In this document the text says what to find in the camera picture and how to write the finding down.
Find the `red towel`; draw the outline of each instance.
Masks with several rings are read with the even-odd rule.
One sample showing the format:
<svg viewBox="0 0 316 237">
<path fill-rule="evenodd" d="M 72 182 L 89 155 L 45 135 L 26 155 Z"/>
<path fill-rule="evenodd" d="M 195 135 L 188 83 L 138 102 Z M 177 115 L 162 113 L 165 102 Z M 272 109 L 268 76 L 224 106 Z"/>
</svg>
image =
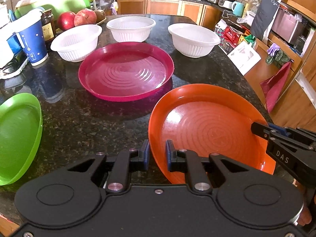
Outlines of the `red towel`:
<svg viewBox="0 0 316 237">
<path fill-rule="evenodd" d="M 265 96 L 267 110 L 270 113 L 276 104 L 285 81 L 289 75 L 291 62 L 285 63 L 282 68 L 273 76 L 260 83 Z"/>
</svg>

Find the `red package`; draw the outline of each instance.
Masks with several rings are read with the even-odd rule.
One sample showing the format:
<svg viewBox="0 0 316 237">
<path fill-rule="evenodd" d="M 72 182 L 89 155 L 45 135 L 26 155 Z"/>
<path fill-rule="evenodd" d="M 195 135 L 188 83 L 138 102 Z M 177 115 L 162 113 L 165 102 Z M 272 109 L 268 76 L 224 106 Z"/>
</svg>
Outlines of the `red package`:
<svg viewBox="0 0 316 237">
<path fill-rule="evenodd" d="M 236 33 L 229 26 L 225 28 L 224 39 L 227 40 L 232 45 L 233 48 L 236 48 L 239 38 L 240 38 L 240 34 Z"/>
</svg>

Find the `green plate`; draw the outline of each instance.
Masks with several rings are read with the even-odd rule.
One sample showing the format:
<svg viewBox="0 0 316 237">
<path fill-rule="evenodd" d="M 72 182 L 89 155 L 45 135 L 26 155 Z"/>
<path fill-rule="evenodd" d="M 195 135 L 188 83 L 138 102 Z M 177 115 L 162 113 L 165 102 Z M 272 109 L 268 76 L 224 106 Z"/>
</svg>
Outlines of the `green plate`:
<svg viewBox="0 0 316 237">
<path fill-rule="evenodd" d="M 0 106 L 0 185 L 14 183 L 28 170 L 42 130 L 42 111 L 34 95 L 16 94 Z"/>
</svg>

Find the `paper cup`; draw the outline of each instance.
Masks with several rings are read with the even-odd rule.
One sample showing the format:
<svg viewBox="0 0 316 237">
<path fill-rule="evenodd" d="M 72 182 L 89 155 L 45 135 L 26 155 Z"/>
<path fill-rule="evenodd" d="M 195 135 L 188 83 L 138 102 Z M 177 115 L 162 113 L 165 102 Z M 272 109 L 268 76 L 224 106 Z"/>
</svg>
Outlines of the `paper cup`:
<svg viewBox="0 0 316 237">
<path fill-rule="evenodd" d="M 42 63 L 48 57 L 40 20 L 41 16 L 42 14 L 39 11 L 30 11 L 13 21 L 14 32 L 33 66 Z"/>
</svg>

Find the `plate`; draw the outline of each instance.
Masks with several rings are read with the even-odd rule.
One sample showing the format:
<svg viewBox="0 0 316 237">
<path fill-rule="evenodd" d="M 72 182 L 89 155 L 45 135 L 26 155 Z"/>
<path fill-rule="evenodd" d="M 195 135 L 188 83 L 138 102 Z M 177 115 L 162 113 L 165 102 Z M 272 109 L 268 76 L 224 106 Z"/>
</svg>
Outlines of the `plate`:
<svg viewBox="0 0 316 237">
<path fill-rule="evenodd" d="M 165 94 L 149 120 L 149 141 L 157 165 L 172 184 L 185 183 L 184 174 L 167 170 L 166 140 L 176 149 L 208 157 L 217 152 L 272 174 L 275 161 L 266 153 L 267 141 L 251 132 L 253 122 L 266 124 L 247 100 L 225 88 L 190 84 Z"/>
<path fill-rule="evenodd" d="M 95 50 L 80 65 L 82 86 L 108 101 L 140 100 L 158 90 L 174 71 L 164 50 L 144 42 L 119 42 Z"/>
<path fill-rule="evenodd" d="M 19 93 L 0 106 L 0 185 L 21 178 L 31 165 L 42 137 L 38 99 Z"/>
</svg>

